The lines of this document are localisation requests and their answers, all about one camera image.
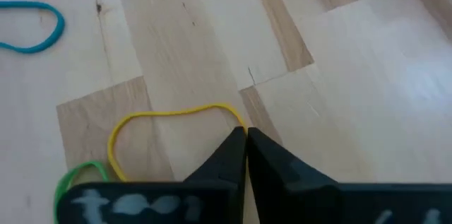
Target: green rubber band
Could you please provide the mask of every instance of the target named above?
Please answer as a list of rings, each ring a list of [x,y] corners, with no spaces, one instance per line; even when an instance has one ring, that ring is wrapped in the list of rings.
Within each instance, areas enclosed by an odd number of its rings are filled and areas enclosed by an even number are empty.
[[[104,165],[99,161],[88,161],[86,163],[82,163],[78,165],[77,167],[73,168],[71,171],[67,172],[58,182],[58,185],[55,189],[55,196],[54,196],[54,223],[58,224],[58,218],[57,218],[57,207],[58,202],[61,199],[61,197],[68,191],[68,189],[72,185],[72,181],[76,175],[85,167],[87,166],[94,166],[99,171],[100,175],[102,176],[102,179],[104,182],[109,182],[107,171],[104,167]]]

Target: rubber band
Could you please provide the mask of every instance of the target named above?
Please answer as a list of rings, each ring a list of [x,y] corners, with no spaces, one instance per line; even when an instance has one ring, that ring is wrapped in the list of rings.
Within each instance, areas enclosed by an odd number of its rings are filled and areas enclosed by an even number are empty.
[[[94,166],[99,171],[100,175],[102,176],[102,179],[104,182],[109,182],[108,174],[106,169],[104,168],[104,165],[99,161],[89,161],[83,164],[78,165],[77,167],[73,168],[71,171],[67,172],[58,182],[58,185],[55,189],[55,196],[54,196],[54,223],[58,224],[58,218],[57,218],[57,207],[58,202],[61,199],[61,197],[66,193],[66,191],[72,186],[72,182],[74,178],[78,175],[78,173],[86,168],[87,166]]]
[[[115,128],[113,129],[112,133],[110,134],[110,136],[108,138],[107,155],[108,155],[108,161],[109,161],[110,165],[113,167],[113,171],[116,173],[116,175],[118,176],[118,178],[121,181],[123,181],[123,182],[128,181],[126,175],[124,174],[124,172],[122,171],[121,167],[119,166],[119,164],[117,162],[116,155],[114,153],[114,145],[116,143],[118,133],[121,130],[121,128],[124,125],[126,125],[128,122],[130,122],[130,120],[132,120],[133,118],[193,114],[193,113],[201,112],[201,111],[208,110],[208,109],[214,108],[214,107],[225,109],[225,110],[228,110],[229,112],[231,112],[237,118],[240,125],[244,128],[245,133],[246,134],[248,133],[248,127],[246,126],[244,120],[240,117],[240,114],[238,113],[238,111],[236,111],[236,109],[233,108],[232,106],[225,104],[225,103],[213,103],[213,104],[209,104],[209,105],[202,105],[200,107],[194,107],[194,108],[190,108],[187,110],[174,111],[174,112],[154,112],[154,111],[134,112],[134,113],[131,113],[131,114],[127,115],[126,117],[122,118],[122,120],[115,126]]]
[[[57,23],[55,30],[52,32],[52,34],[44,40],[44,42],[35,45],[34,47],[15,47],[10,44],[6,44],[3,42],[0,42],[0,48],[6,48],[10,49],[16,52],[20,52],[22,54],[34,54],[37,52],[41,52],[49,47],[51,47],[55,42],[58,41],[58,39],[63,35],[64,31],[64,17],[63,15],[53,6],[50,6],[49,4],[45,4],[42,2],[37,1],[0,1],[0,8],[41,8],[41,9],[47,9],[48,11],[51,11],[53,14],[55,14]]]

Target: blue rubber band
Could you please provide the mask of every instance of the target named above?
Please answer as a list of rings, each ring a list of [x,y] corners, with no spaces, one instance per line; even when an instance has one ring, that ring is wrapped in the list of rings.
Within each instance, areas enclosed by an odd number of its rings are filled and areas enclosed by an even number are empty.
[[[37,1],[0,1],[0,8],[40,8],[47,9],[55,14],[57,23],[54,32],[41,44],[35,45],[34,47],[15,47],[4,42],[0,42],[0,48],[10,49],[22,54],[34,54],[41,52],[49,47],[51,47],[58,39],[63,35],[64,31],[64,17],[63,15],[54,7],[49,4],[45,4]]]

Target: wooden table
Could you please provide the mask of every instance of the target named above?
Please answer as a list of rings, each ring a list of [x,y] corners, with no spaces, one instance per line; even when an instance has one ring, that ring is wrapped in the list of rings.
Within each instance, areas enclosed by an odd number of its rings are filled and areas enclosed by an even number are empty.
[[[339,181],[452,182],[452,0],[37,1],[67,27],[43,53],[0,50],[0,223],[52,222],[58,179],[106,162],[125,114],[209,102]],[[54,25],[0,11],[0,39],[17,45]],[[236,125],[220,110],[139,119],[119,162],[183,180]],[[244,222],[258,222],[250,188]]]

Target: teal rubber band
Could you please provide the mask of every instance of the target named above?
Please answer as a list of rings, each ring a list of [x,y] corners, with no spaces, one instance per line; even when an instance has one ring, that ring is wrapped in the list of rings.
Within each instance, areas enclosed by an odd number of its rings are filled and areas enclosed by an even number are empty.
[[[64,31],[64,17],[63,15],[53,6],[37,1],[0,1],[0,8],[41,8],[47,9],[55,14],[57,23],[54,32],[46,39],[44,42],[35,45],[34,47],[15,47],[4,42],[0,42],[0,48],[10,49],[22,54],[34,54],[41,52],[53,44],[55,44],[58,39],[63,35]]]
[[[99,171],[100,175],[102,176],[102,179],[104,182],[109,182],[109,178],[107,175],[107,171],[104,167],[104,165],[99,161],[89,161],[86,163],[82,163],[78,165],[77,167],[73,168],[71,171],[67,172],[58,182],[58,185],[55,189],[55,196],[54,196],[54,223],[58,224],[58,218],[57,218],[57,208],[58,208],[58,202],[62,198],[62,196],[66,193],[66,191],[72,186],[73,179],[78,175],[78,173],[87,166],[94,166]]]

